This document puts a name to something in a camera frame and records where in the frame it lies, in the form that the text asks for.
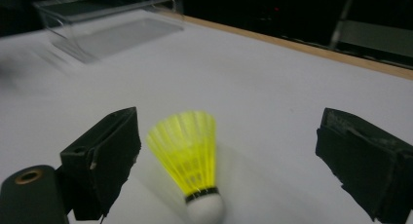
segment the dark background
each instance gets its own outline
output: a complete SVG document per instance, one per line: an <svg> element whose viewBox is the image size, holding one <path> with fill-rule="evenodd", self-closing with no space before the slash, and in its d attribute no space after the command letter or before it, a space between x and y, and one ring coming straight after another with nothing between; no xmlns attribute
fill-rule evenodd
<svg viewBox="0 0 413 224"><path fill-rule="evenodd" d="M0 0L0 36L38 30L31 3ZM184 0L185 15L328 48L347 0ZM354 0L348 19L413 30L413 0ZM409 57L339 45L340 52L413 64Z"/></svg>

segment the tabletop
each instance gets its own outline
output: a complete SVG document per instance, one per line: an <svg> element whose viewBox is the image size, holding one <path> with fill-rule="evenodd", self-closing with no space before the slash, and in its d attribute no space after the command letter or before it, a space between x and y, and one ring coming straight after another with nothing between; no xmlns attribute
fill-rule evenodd
<svg viewBox="0 0 413 224"><path fill-rule="evenodd" d="M168 115L202 109L216 119L225 223L367 224L316 156L316 130L329 107L413 144L412 77L190 18L182 31L88 64L44 31L3 38L0 180L30 166L57 168L59 152L83 132L136 106L142 150L105 223L186 223L182 195L144 139Z"/></svg>

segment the shuttlecock cork base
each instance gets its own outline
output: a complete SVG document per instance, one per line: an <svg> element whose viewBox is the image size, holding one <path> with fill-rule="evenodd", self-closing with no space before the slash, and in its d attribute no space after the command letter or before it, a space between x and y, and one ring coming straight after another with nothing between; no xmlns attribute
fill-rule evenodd
<svg viewBox="0 0 413 224"><path fill-rule="evenodd" d="M171 115L147 136L152 153L182 190L194 224L220 224L224 203L215 186L215 120L204 111Z"/></svg>
<svg viewBox="0 0 413 224"><path fill-rule="evenodd" d="M194 224L219 224L222 223L225 214L225 206L222 197L216 187L200 191L198 195L191 196L187 201L188 216Z"/></svg>

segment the black band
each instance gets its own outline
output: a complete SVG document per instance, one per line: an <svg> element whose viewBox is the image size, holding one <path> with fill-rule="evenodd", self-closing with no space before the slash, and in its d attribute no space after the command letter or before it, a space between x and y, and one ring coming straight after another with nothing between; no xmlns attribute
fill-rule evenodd
<svg viewBox="0 0 413 224"><path fill-rule="evenodd" d="M217 187L205 188L203 190L195 192L195 193L187 196L185 198L185 202L186 202L186 204L188 204L188 203L194 201L195 199L197 199L199 197L203 197L203 196L209 195L209 194L219 194L218 188Z"/></svg>

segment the shuttlecock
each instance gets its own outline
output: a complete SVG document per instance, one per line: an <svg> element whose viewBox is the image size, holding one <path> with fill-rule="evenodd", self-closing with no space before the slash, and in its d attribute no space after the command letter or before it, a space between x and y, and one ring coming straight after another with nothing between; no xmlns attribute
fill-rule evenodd
<svg viewBox="0 0 413 224"><path fill-rule="evenodd" d="M195 224L219 224L224 203L215 186L215 120L204 111L171 115L152 128L147 143L185 195Z"/></svg>

